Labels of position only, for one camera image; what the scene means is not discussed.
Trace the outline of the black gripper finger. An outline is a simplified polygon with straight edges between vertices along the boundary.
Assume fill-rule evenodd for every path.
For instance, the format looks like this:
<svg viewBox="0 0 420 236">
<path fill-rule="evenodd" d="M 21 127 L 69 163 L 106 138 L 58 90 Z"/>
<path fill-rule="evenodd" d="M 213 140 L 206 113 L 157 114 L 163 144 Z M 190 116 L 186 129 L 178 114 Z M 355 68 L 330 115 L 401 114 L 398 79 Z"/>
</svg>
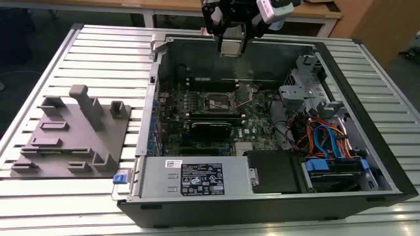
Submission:
<svg viewBox="0 0 420 236">
<path fill-rule="evenodd" d="M 257 26 L 258 26 L 259 20 L 261 20 L 259 13 L 257 13 L 257 15 L 253 18 L 245 20 L 243 38 L 241 40 L 241 53 L 245 52 L 247 41 L 251 40 L 257 35 L 257 31 L 258 31 Z"/>
<path fill-rule="evenodd" d="M 223 15 L 219 8 L 221 2 L 201 2 L 201 13 L 207 34 L 213 35 L 217 52 L 221 52 L 222 35 L 225 33 Z"/>
</svg>

